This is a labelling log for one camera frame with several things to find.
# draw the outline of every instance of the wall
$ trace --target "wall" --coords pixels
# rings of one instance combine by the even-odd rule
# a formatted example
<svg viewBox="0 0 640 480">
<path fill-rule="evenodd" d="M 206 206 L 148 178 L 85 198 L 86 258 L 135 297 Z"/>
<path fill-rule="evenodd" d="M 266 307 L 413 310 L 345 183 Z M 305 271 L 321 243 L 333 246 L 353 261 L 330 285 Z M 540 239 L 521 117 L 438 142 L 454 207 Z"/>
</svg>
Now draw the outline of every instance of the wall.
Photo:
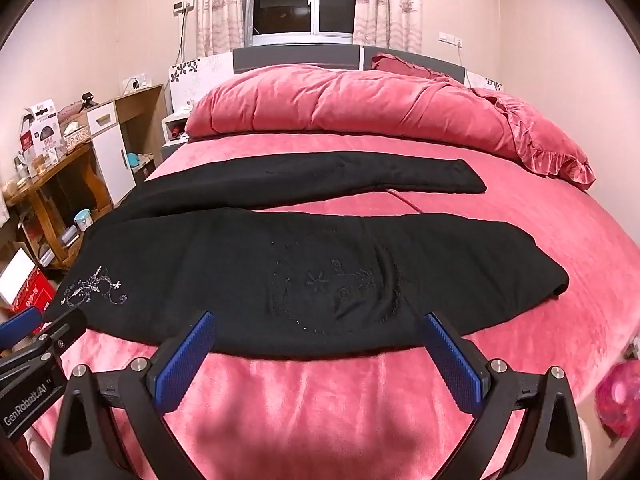
<svg viewBox="0 0 640 480">
<path fill-rule="evenodd" d="M 23 107 L 52 98 L 60 108 L 85 92 L 118 91 L 116 0 L 35 0 L 0 50 L 0 180 L 14 173 Z"/>
<path fill-rule="evenodd" d="M 116 50 L 118 81 L 144 72 L 154 84 L 164 84 L 180 47 L 180 0 L 117 0 Z M 188 13 L 185 59 L 196 57 L 196 13 Z"/>
<path fill-rule="evenodd" d="M 439 32 L 462 40 L 462 65 L 500 81 L 500 0 L 422 0 L 422 53 L 460 64 L 458 49 Z"/>
<path fill-rule="evenodd" d="M 640 54 L 604 0 L 501 0 L 505 90 L 587 153 L 590 194 L 640 242 Z"/>
</svg>

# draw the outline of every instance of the patterned curtain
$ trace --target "patterned curtain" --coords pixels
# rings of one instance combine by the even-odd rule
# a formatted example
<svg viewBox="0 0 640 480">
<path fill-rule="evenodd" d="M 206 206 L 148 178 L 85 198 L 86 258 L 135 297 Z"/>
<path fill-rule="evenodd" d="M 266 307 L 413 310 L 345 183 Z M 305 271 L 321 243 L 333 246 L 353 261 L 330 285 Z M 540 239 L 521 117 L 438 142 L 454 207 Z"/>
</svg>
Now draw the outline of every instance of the patterned curtain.
<svg viewBox="0 0 640 480">
<path fill-rule="evenodd" d="M 422 53 L 422 0 L 356 0 L 353 43 Z"/>
<path fill-rule="evenodd" d="M 244 46 L 242 0 L 198 0 L 198 57 Z"/>
</svg>

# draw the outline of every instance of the drawer handle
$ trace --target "drawer handle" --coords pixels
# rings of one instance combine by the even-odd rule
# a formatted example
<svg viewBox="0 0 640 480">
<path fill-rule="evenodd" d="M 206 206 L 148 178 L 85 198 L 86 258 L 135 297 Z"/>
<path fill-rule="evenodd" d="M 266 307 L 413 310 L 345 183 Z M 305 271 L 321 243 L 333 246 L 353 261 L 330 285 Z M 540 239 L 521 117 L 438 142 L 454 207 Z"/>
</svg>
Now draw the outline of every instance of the drawer handle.
<svg viewBox="0 0 640 480">
<path fill-rule="evenodd" d="M 102 117 L 98 117 L 95 120 L 95 122 L 100 124 L 100 126 L 102 126 L 104 123 L 108 123 L 109 121 L 111 121 L 111 114 L 103 115 Z"/>
<path fill-rule="evenodd" d="M 122 155 L 122 161 L 124 162 L 124 167 L 130 170 L 129 165 L 127 164 L 127 156 L 124 154 L 124 150 L 120 150 L 120 155 Z"/>
</svg>

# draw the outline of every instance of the red box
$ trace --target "red box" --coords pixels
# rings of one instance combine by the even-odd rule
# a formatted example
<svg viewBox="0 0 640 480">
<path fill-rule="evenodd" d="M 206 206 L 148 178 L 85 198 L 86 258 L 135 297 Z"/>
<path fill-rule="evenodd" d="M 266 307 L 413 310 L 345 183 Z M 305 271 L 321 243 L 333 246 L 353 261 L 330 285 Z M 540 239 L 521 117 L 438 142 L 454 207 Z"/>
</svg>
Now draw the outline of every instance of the red box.
<svg viewBox="0 0 640 480">
<path fill-rule="evenodd" d="M 23 249 L 18 250 L 0 275 L 0 296 L 14 314 L 31 306 L 44 311 L 55 293 L 53 286 Z"/>
</svg>

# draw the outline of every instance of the electrical cord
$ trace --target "electrical cord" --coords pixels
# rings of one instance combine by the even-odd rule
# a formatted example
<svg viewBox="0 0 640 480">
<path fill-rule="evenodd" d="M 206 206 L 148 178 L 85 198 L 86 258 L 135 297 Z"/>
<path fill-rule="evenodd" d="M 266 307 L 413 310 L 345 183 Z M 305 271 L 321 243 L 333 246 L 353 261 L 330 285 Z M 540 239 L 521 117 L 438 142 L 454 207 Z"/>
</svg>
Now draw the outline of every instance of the electrical cord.
<svg viewBox="0 0 640 480">
<path fill-rule="evenodd" d="M 180 48 L 178 49 L 178 56 L 175 58 L 175 63 L 174 64 L 178 64 L 178 60 L 182 59 L 182 62 L 184 63 L 184 33 L 186 31 L 187 28 L 187 9 L 185 8 L 182 12 L 182 27 L 181 29 L 181 34 L 180 34 Z"/>
<path fill-rule="evenodd" d="M 129 83 L 131 83 L 133 81 L 133 89 L 137 90 L 138 88 L 140 88 L 140 83 L 138 81 L 138 78 L 134 77 L 130 77 L 129 80 L 127 81 L 127 84 L 124 87 L 124 92 L 122 93 L 122 95 L 127 93 L 127 88 L 129 88 Z"/>
</svg>

